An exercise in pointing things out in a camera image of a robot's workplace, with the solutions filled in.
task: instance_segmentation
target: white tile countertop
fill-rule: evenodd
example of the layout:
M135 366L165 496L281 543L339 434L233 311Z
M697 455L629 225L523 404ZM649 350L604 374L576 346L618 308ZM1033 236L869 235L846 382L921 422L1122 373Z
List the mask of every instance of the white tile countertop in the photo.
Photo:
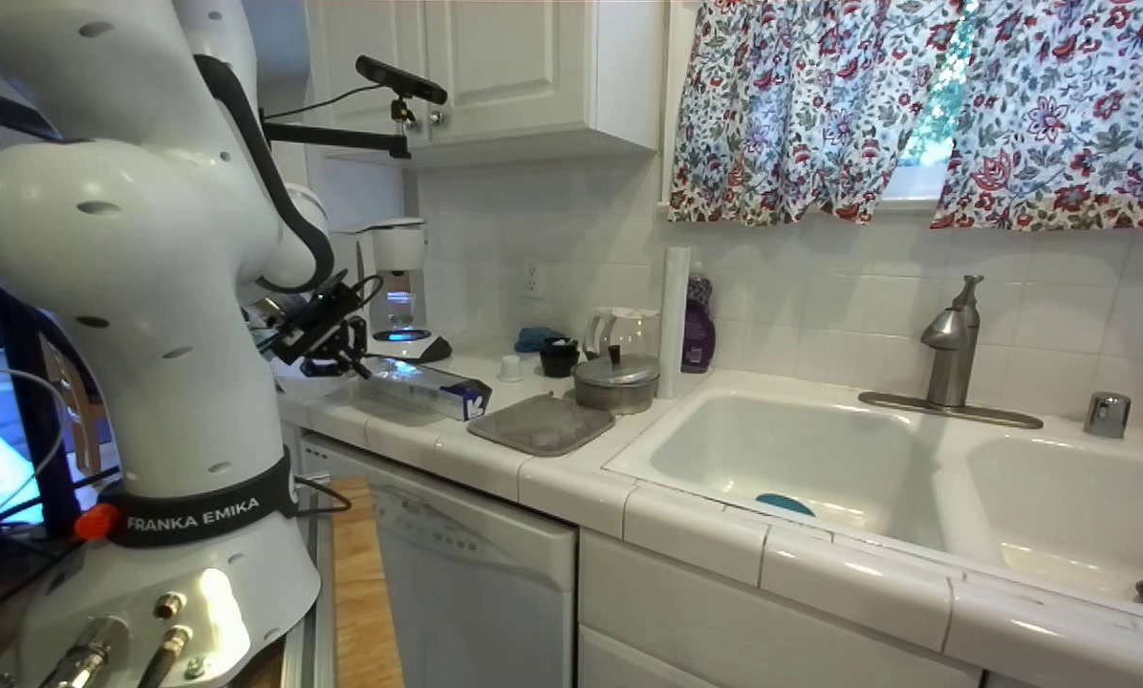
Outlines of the white tile countertop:
M490 410L530 393L568 393L568 382L536 374L536 360L523 360L516 373L502 366L502 360L454 356L447 373L490 382ZM447 415L370 398L354 380L293 380L281 373L279 388L281 422L303 434L526 504L848 629L1033 683L1057 683L1057 667L1067 668L1067 683L1072 677L1085 677L1079 683L1093 688L1107 681L1143 683L1140 603L1047 590L944 552L820 529L800 515L750 513L607 471L616 455L697 390L736 388L745 380L755 380L755 388L804 388L726 373L689 380L676 382L672 398L618 416L598 441L562 458L497 449L471 435Z

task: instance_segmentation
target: stainless steel tray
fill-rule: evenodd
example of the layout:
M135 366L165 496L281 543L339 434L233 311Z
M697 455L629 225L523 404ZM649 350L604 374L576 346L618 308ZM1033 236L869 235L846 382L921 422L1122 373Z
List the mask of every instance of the stainless steel tray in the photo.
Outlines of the stainless steel tray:
M502 415L479 416L466 425L471 435L490 444L554 458L584 449L588 441L610 427L610 415L579 410L573 398L526 398Z

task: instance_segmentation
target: bottle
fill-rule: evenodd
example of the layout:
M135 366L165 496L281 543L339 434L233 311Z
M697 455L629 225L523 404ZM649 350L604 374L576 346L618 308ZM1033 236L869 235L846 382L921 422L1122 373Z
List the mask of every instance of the bottle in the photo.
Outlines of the bottle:
M691 273L689 276L689 303L684 303L684 356L680 356L680 373L689 374L702 374L711 373L716 360L716 314L711 314L711 281Z

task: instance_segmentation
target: appliance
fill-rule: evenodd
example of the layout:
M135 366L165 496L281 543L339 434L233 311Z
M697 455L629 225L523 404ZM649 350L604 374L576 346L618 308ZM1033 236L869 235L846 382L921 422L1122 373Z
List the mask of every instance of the appliance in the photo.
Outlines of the appliance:
M370 481L403 688L573 683L573 529L316 435L303 471Z
M370 235L379 273L367 356L403 365L452 360L452 346L423 327L423 224L393 220L375 224L363 235Z

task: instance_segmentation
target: dishwasher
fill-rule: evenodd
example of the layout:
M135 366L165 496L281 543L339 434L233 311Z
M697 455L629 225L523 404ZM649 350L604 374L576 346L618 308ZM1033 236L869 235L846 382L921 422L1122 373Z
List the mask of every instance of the dishwasher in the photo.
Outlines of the dishwasher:
M573 683L573 529L322 435L303 441L303 476L375 492L403 688Z

